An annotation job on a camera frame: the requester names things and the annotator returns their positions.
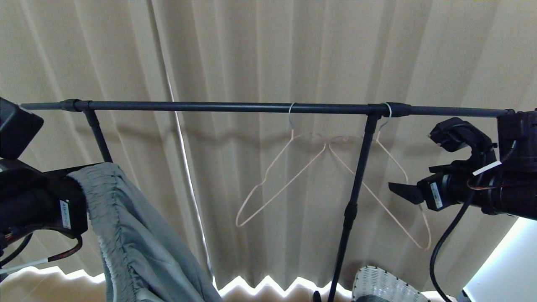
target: black metal rod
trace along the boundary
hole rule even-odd
[[[328,294],[328,302],[333,302],[336,296],[336,286],[339,281],[341,269],[343,267],[343,259],[345,258],[345,251],[347,250],[347,243],[349,242],[349,235],[351,234],[352,225],[358,213],[358,196],[360,195],[360,189],[362,187],[362,181],[364,180],[367,159],[369,157],[369,151],[373,142],[373,135],[375,134],[376,123],[379,118],[380,116],[367,117],[366,127],[364,131],[364,140],[360,150],[360,157],[358,158],[358,167],[356,168],[354,184],[352,185],[351,198],[349,200],[349,203],[347,204],[347,207],[345,208],[343,232],[341,234],[341,240],[339,241],[339,249],[337,251],[336,258],[336,268],[334,270],[334,276],[332,279],[332,284],[330,286],[330,293]]]
[[[106,144],[106,140],[103,135],[103,131],[101,130],[99,125],[99,119],[97,118],[95,111],[85,110],[84,114],[86,115],[88,124],[93,131],[93,136],[95,136],[95,140],[97,141],[97,145],[99,146],[99,150],[101,152],[101,155],[103,156],[103,160],[105,162],[113,162],[112,156],[110,155],[110,151],[108,150],[108,145]]]
[[[390,103],[392,117],[408,115],[497,117],[507,110],[411,106]],[[58,103],[22,104],[27,110],[140,110],[140,111],[198,111],[198,112],[289,112],[289,103],[212,103],[212,102],[101,102],[87,100],[65,100]],[[293,113],[366,114],[389,116],[385,104],[302,104],[293,105]]]

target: sticker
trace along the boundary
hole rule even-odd
[[[60,210],[62,212],[62,223],[64,228],[71,229],[71,218],[69,217],[69,200],[60,200]]]
[[[431,184],[431,191],[433,192],[434,203],[437,205],[437,209],[442,208],[442,198],[440,198],[440,192],[438,191],[436,183]]]

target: gray garment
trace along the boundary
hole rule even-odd
[[[117,165],[69,176],[86,195],[108,302],[222,301],[188,247]]]

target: vertical pole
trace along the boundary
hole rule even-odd
[[[108,146],[106,145],[106,140],[104,139],[103,131],[100,128],[99,119],[97,118],[95,111],[84,110],[84,114],[86,115],[88,124],[93,131],[93,136],[95,136],[95,140],[97,141],[97,145],[99,146],[103,160],[105,162],[112,162],[112,156],[110,155],[110,151],[108,151]]]
[[[367,158],[369,157],[369,150],[373,142],[373,135],[376,130],[376,123],[380,116],[371,115],[367,116],[366,127],[364,131],[364,141],[360,150],[360,157],[358,159],[358,167],[356,168],[356,175],[354,177],[354,184],[352,186],[351,198],[347,207],[345,208],[345,220],[343,222],[343,232],[341,234],[341,240],[339,241],[339,249],[337,252],[336,268],[334,271],[334,277],[332,279],[332,285],[330,286],[330,293],[328,295],[328,302],[333,302],[336,296],[336,286],[339,280],[339,274],[343,266],[343,258],[345,257],[345,251],[347,250],[347,243],[349,242],[349,235],[351,234],[352,225],[358,213],[358,196],[360,195],[360,188],[362,186],[362,180],[364,179],[364,172],[366,170]]]

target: curtain fold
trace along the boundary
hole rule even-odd
[[[283,102],[513,108],[537,99],[537,7],[509,2],[85,2],[0,4],[0,94],[13,102],[93,100]],[[255,287],[270,275],[282,288],[297,276],[331,280],[353,176],[329,153],[242,228],[235,216],[289,140],[286,114],[98,112],[114,161],[184,239],[210,259],[219,288],[237,276]],[[39,112],[45,126],[21,158],[41,170],[101,160],[81,114]],[[361,135],[365,118],[291,114],[296,133]],[[442,117],[391,119],[381,141],[411,182],[427,167],[465,159],[426,136]],[[496,140],[494,119],[467,118]],[[356,167],[360,140],[336,143]],[[274,166],[241,220],[270,199],[323,146],[300,138]],[[403,182],[373,146],[365,182],[416,240],[427,231],[417,208],[387,188]],[[430,290],[431,251],[418,249],[362,191],[342,284],[378,265]],[[457,206],[426,211],[433,244]],[[514,218],[471,208],[444,244],[437,278],[455,294]],[[52,252],[59,236],[39,234],[20,262]],[[59,263],[100,272],[97,243]]]

